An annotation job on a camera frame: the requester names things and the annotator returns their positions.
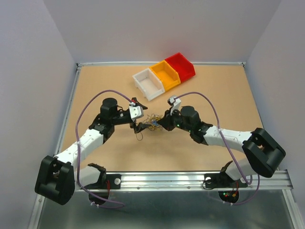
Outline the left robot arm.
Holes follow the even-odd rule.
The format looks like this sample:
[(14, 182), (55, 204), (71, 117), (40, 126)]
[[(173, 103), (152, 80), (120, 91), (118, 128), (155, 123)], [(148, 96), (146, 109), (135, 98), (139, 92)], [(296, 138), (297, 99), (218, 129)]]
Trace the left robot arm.
[(115, 126), (128, 124), (136, 134), (148, 128), (148, 124), (136, 122), (144, 116), (146, 109), (136, 98), (126, 110), (118, 106), (116, 99), (104, 99), (99, 114), (82, 136), (76, 136), (75, 143), (41, 161), (34, 191), (60, 205), (66, 204), (79, 189), (90, 187), (110, 191), (106, 169), (95, 163), (81, 169), (81, 162), (112, 136)]

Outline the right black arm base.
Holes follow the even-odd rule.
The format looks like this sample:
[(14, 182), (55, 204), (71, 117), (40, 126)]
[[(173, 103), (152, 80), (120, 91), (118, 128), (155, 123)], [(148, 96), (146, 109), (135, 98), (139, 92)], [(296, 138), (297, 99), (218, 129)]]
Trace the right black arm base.
[(202, 183), (203, 189), (212, 190), (214, 188), (234, 188), (234, 187), (248, 187), (246, 183), (240, 180), (232, 180), (226, 173), (207, 173), (204, 175)]

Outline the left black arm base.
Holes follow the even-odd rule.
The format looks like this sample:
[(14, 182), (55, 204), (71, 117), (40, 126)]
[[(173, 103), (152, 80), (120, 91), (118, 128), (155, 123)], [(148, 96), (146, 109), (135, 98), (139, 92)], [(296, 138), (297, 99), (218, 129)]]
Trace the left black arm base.
[(120, 189), (121, 188), (121, 174), (103, 174), (99, 175), (96, 181), (82, 182), (86, 189)]

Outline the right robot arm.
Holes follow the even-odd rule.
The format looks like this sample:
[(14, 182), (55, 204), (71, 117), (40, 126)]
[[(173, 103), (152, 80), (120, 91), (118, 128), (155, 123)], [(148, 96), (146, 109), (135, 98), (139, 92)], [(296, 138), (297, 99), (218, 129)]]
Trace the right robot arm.
[(203, 122), (192, 106), (165, 111), (158, 124), (167, 131), (182, 129), (188, 132), (196, 143), (222, 146), (245, 154), (244, 159), (232, 159), (219, 173), (212, 174), (206, 184), (208, 189), (230, 187), (243, 176), (260, 175), (271, 178), (286, 156), (285, 150), (265, 129), (256, 128), (246, 132), (220, 129)]

